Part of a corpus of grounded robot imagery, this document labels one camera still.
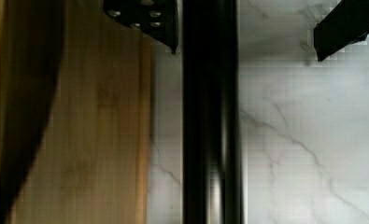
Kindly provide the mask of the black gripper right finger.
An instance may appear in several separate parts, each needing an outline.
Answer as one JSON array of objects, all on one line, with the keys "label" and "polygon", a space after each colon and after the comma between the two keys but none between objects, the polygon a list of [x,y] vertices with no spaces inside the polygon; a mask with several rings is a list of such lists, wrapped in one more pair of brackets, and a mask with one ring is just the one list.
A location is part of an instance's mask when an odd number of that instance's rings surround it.
[{"label": "black gripper right finger", "polygon": [[319,62],[369,35],[369,0],[341,0],[314,28]]}]

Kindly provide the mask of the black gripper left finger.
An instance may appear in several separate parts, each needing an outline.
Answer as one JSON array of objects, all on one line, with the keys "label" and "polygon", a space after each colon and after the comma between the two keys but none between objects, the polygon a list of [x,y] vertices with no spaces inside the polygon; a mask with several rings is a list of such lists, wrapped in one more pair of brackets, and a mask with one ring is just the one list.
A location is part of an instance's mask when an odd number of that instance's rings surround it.
[{"label": "black gripper left finger", "polygon": [[176,53],[177,0],[103,0],[103,10],[117,23],[140,29]]}]

